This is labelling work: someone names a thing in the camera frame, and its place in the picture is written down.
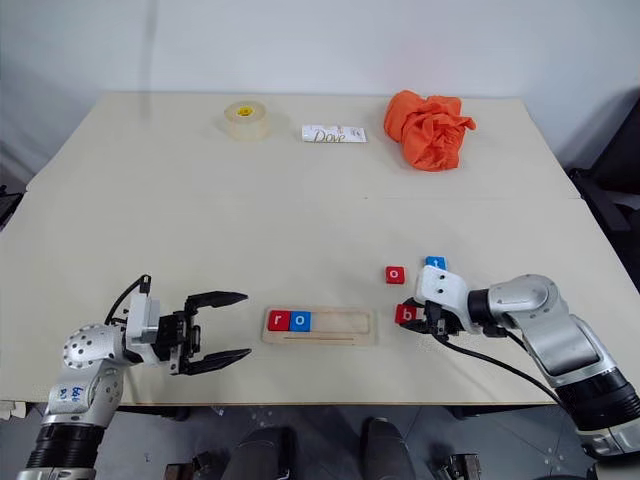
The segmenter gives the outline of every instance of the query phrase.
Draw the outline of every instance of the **crumpled orange fabric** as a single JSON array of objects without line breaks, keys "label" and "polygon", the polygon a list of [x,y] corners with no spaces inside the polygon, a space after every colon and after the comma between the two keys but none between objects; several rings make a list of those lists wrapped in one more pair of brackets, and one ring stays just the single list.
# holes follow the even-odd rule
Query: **crumpled orange fabric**
[{"label": "crumpled orange fabric", "polygon": [[420,170],[457,168],[465,128],[475,130],[471,117],[461,117],[458,97],[420,95],[403,90],[389,102],[384,130],[402,143],[404,158]]}]

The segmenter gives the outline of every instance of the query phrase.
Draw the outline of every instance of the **table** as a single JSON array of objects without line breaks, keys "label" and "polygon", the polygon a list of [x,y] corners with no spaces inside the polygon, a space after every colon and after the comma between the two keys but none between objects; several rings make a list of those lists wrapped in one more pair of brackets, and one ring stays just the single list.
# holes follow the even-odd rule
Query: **table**
[{"label": "table", "polygon": [[[224,107],[256,98],[272,113],[263,142],[219,129]],[[640,384],[640,297],[519,100],[465,100],[478,130],[461,168],[403,163],[379,97],[105,95],[31,182],[0,235],[0,398],[43,401],[64,338],[100,322],[143,272],[162,313],[226,289],[250,300],[201,310],[203,353],[250,347],[200,377],[136,367],[125,403],[530,404],[542,392],[491,365],[398,328],[412,279],[444,255],[472,288],[527,272],[553,278]],[[364,126],[366,145],[304,144],[303,123]],[[260,339],[269,305],[367,306],[370,347],[279,346]],[[541,378],[511,343],[457,343]]]}]

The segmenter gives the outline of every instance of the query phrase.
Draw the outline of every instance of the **red cube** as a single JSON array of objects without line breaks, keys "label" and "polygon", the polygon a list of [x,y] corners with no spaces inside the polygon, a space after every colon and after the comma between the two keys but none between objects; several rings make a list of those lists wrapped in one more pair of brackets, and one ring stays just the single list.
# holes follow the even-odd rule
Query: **red cube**
[{"label": "red cube", "polygon": [[384,269],[387,283],[402,285],[404,283],[404,267],[387,267]]},{"label": "red cube", "polygon": [[396,323],[402,325],[411,320],[422,319],[424,308],[411,307],[409,305],[398,305],[396,307]]},{"label": "red cube", "polygon": [[291,312],[286,310],[271,310],[271,312],[269,312],[267,330],[272,332],[286,332],[289,330],[290,321]]}]

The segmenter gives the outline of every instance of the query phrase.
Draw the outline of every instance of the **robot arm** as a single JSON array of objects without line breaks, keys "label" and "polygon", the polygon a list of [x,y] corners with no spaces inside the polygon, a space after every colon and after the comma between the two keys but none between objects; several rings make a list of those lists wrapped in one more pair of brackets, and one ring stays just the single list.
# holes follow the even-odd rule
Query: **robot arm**
[{"label": "robot arm", "polygon": [[[112,318],[128,293],[127,320]],[[91,324],[71,334],[62,348],[62,373],[49,393],[42,427],[27,468],[19,480],[92,480],[98,446],[120,404],[126,368],[136,364],[167,365],[171,375],[196,375],[224,368],[250,349],[206,355],[200,351],[200,327],[194,316],[204,306],[221,307],[247,298],[232,292],[210,292],[187,298],[184,309],[160,316],[149,297],[151,277],[143,275],[116,301],[105,324]]]},{"label": "robot arm", "polygon": [[425,305],[425,319],[403,326],[421,333],[442,338],[520,330],[574,420],[585,452],[595,458],[640,452],[640,399],[589,326],[569,313],[550,279],[524,275],[470,291],[461,277],[426,266],[414,300]]}]

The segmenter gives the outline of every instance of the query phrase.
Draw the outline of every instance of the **clear tape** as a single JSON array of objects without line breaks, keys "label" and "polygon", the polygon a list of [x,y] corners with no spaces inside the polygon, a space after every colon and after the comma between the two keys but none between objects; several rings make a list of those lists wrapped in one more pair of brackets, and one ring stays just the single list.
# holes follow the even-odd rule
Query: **clear tape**
[{"label": "clear tape", "polygon": [[267,109],[260,102],[237,102],[224,111],[226,130],[240,141],[262,140],[269,135]]}]

